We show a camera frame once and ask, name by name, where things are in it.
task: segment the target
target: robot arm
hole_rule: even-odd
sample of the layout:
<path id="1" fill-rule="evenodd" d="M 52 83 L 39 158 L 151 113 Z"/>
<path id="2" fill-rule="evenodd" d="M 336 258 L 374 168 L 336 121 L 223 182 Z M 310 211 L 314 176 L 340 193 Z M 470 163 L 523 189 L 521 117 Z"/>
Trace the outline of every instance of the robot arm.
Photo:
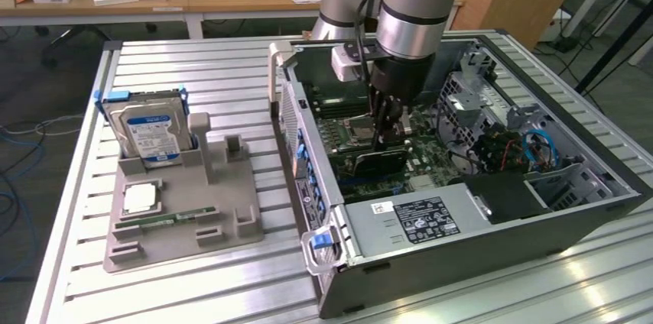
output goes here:
<path id="1" fill-rule="evenodd" d="M 334 50 L 334 70 L 360 68 L 359 77 L 370 85 L 370 114 L 374 117 L 374 149 L 383 148 L 383 133 L 399 120 L 423 89 L 438 50 L 454 0 L 382 0 L 376 41 L 364 50 L 358 44 Z M 322 0 L 314 39 L 354 38 L 360 0 Z M 374 62 L 371 74 L 360 65 Z"/>
<path id="2" fill-rule="evenodd" d="M 423 89 L 454 0 L 383 0 L 376 44 L 387 57 L 374 61 L 370 78 L 374 149 L 383 133 Z"/>

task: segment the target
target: power supply label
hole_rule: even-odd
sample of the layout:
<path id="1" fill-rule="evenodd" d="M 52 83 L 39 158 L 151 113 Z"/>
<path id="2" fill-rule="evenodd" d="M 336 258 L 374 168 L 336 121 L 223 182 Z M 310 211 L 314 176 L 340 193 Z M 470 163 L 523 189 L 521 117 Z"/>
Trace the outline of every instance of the power supply label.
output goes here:
<path id="1" fill-rule="evenodd" d="M 409 241 L 414 244 L 461 233 L 457 222 L 438 196 L 395 205 L 395 213 Z"/>

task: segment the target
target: aluminum table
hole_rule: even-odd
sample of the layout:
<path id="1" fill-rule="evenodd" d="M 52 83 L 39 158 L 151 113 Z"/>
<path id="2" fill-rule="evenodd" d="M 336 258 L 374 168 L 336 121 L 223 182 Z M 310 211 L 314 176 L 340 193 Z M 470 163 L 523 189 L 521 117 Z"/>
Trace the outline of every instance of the aluminum table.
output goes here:
<path id="1" fill-rule="evenodd" d="M 640 177 L 653 158 L 507 35 L 485 33 Z M 108 43 L 95 89 L 184 84 L 210 141 L 239 132 L 252 153 L 262 242 L 108 274 L 101 269 L 119 145 L 89 98 L 28 322 L 653 322 L 653 204 L 557 255 L 336 319 L 318 318 L 266 100 L 267 47 L 299 37 Z M 517 104 L 529 93 L 498 70 Z"/>

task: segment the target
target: red wire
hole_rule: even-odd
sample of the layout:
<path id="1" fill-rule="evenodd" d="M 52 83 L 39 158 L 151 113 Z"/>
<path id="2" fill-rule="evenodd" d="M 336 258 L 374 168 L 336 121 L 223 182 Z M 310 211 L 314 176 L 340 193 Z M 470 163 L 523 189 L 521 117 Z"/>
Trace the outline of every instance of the red wire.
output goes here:
<path id="1" fill-rule="evenodd" d="M 503 151 L 503 159 L 501 161 L 501 171 L 503 171 L 503 168 L 506 167 L 506 156 L 509 155 L 509 148 L 510 148 L 510 144 L 513 144 L 514 142 L 514 139 L 511 139 L 509 141 L 509 143 L 506 144 L 506 151 Z"/>

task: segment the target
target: sticker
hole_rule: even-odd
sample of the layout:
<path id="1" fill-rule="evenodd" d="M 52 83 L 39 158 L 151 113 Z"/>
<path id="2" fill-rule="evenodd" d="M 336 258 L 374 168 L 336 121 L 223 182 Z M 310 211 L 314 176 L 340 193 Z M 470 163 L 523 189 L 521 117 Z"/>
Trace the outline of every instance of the sticker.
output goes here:
<path id="1" fill-rule="evenodd" d="M 391 200 L 389 200 L 387 202 L 374 203 L 371 205 L 371 210 L 375 215 L 378 215 L 379 213 L 391 212 L 393 211 Z"/>
<path id="2" fill-rule="evenodd" d="M 140 158 L 147 161 L 164 161 L 179 156 L 176 136 L 167 131 L 172 126 L 168 115 L 131 118 L 127 124 Z"/>
<path id="3" fill-rule="evenodd" d="M 184 9 L 182 7 L 153 7 L 152 11 L 155 12 L 178 12 L 183 11 Z"/>
<path id="4" fill-rule="evenodd" d="M 398 204 L 394 210 L 409 241 L 414 244 L 461 233 L 447 207 L 438 196 L 417 202 Z"/>

